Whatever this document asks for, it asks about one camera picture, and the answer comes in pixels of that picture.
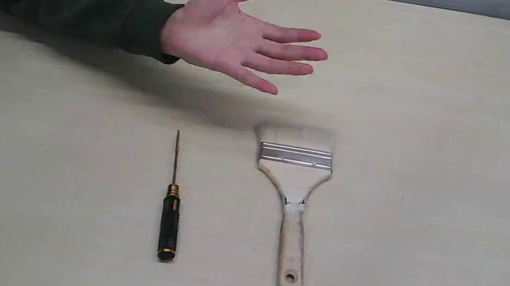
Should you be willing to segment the open bare right hand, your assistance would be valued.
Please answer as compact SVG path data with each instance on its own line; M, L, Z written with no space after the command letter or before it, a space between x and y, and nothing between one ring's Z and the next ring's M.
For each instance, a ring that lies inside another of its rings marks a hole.
M308 28L289 28L244 13L251 0L189 0L164 23L161 50L190 65L223 73L260 92L278 88L260 74L306 76L328 53L310 43L321 39Z

